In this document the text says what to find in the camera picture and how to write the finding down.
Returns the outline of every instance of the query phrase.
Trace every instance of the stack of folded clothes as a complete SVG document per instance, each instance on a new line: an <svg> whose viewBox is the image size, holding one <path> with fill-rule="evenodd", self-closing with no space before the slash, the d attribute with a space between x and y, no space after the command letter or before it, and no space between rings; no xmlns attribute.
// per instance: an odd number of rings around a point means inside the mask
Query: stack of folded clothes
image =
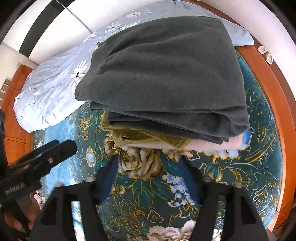
<svg viewBox="0 0 296 241"><path fill-rule="evenodd" d="M219 19L164 18L99 44L77 100L105 110L115 144L238 149L249 128L242 73Z"/></svg>

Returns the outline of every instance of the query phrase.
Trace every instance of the wall outlet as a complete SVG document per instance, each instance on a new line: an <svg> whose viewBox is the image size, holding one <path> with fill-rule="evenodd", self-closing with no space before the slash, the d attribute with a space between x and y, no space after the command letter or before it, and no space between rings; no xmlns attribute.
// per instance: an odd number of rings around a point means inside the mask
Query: wall outlet
<svg viewBox="0 0 296 241"><path fill-rule="evenodd" d="M22 63L18 62L18 63L17 63L17 66L16 66L16 68L15 68L15 70L17 70L18 67L21 66L21 65L22 65Z"/></svg>

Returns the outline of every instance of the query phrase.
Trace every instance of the gold floral pattern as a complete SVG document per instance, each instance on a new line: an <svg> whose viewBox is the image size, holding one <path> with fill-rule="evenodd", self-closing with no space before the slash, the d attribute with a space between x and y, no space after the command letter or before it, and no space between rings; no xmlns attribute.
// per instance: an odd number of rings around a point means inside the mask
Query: gold floral pattern
<svg viewBox="0 0 296 241"><path fill-rule="evenodd" d="M47 139L64 141L67 135L59 133L59 130L66 129L67 125L75 129L69 131L73 134L67 139L76 141L77 154L62 163L57 170L62 175L72 175L76 182L96 175L100 168L107 165L112 155L119 157L119 172L110 195L97 207L108 240L146 241L154 226L172 228L180 241L189 238L190 231L182 233L182 228L187 222L197 220L201 206L193 200L178 170L181 155L185 155L190 165L216 182L228 185L242 183L264 226L270 224L281 189L280 142L268 102L247 64L237 55L244 76L251 127L238 150L182 152L117 146L111 133L100 129L102 112L90 111L89 102L60 124L34 133L36 148L40 143L44 144L45 136ZM49 191L46 190L46 178L41 181L44 185L39 195L47 198ZM225 205L225 202L218 204L215 241L221 236ZM150 233L154 238L162 237L160 233L158 237L153 233L157 232Z"/></svg>
<svg viewBox="0 0 296 241"><path fill-rule="evenodd" d="M193 151L189 150L169 150L162 149L163 153L166 154L169 159L174 160L175 162L179 161L180 156L184 155L187 158L193 158Z"/></svg>

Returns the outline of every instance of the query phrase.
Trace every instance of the wooden bed frame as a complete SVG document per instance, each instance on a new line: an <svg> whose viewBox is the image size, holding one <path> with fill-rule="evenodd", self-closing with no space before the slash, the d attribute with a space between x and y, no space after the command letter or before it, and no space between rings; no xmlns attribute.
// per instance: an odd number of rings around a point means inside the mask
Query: wooden bed frame
<svg viewBox="0 0 296 241"><path fill-rule="evenodd" d="M229 16L201 1L191 3L200 5L216 15L236 23ZM254 46L257 48L259 45L260 43L255 40ZM276 121L283 155L280 199L273 222L268 227L272 231L287 220L295 198L296 133L292 113L295 113L296 110L293 107L293 101L295 102L293 94L276 63L269 66L254 46L237 47L237 50L248 63L270 104ZM18 68L3 101L2 110L5 113L6 133L4 143L9 163L13 163L24 154L32 151L33 148L33 134L27 133L20 127L13 110L14 99L21 92L26 77L31 71L32 69L25 65Z"/></svg>
<svg viewBox="0 0 296 241"><path fill-rule="evenodd" d="M24 154L31 152L33 149L33 133L29 134L20 127L13 110L15 97L21 92L25 80L32 70L33 69L25 65L21 65L18 68L6 91L1 108L5 114L4 145L9 164L13 163Z"/></svg>

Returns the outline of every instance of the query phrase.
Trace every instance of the white wall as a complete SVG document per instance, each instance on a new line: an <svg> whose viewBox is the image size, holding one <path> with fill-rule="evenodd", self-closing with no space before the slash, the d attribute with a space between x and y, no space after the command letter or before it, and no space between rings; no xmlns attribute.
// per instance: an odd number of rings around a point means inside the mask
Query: white wall
<svg viewBox="0 0 296 241"><path fill-rule="evenodd" d="M32 69L35 69L38 66L26 56L20 54L7 44L2 43L0 45L0 87L3 85L7 77L12 79L19 62Z"/></svg>
<svg viewBox="0 0 296 241"><path fill-rule="evenodd" d="M202 0L224 12L264 45L296 98L296 46L289 33L259 0Z"/></svg>
<svg viewBox="0 0 296 241"><path fill-rule="evenodd" d="M156 1L159 0L75 0L68 9L96 32L122 15Z"/></svg>
<svg viewBox="0 0 296 241"><path fill-rule="evenodd" d="M67 10L63 10L42 34L29 58L42 62L70 49L90 32Z"/></svg>
<svg viewBox="0 0 296 241"><path fill-rule="evenodd" d="M37 0L12 25L3 42L19 51L22 43L39 14L51 0Z"/></svg>

